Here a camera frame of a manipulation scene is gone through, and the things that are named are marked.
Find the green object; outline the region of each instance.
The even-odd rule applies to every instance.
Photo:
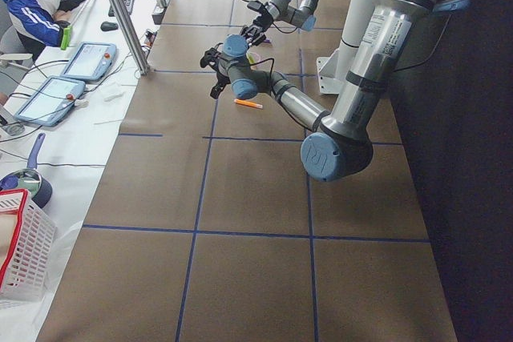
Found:
[[[71,26],[64,29],[63,40],[61,41],[61,50],[65,50],[70,45],[71,40]]]

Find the plastic basket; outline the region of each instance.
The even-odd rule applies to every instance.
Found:
[[[0,191],[0,215],[15,215],[7,257],[0,267],[0,308],[40,300],[55,224],[27,190]]]

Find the pot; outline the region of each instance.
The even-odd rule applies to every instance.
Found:
[[[26,168],[11,172],[0,180],[0,188],[3,190],[11,190],[13,188],[27,189],[30,192],[32,201],[40,208],[45,207],[53,191],[50,182],[44,179],[36,170],[38,167],[38,153],[45,136],[46,134],[41,133],[36,138],[34,146],[30,151]]]

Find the dark wall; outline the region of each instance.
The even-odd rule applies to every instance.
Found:
[[[398,68],[429,54],[445,20],[416,27]],[[460,342],[513,341],[512,30],[513,0],[473,0],[428,63],[390,81]]]

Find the orange stick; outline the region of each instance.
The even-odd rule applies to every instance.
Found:
[[[260,109],[264,108],[264,106],[262,106],[261,104],[249,102],[248,100],[233,99],[233,102],[235,102],[236,104],[240,104],[242,106],[247,106],[247,107],[260,108]]]

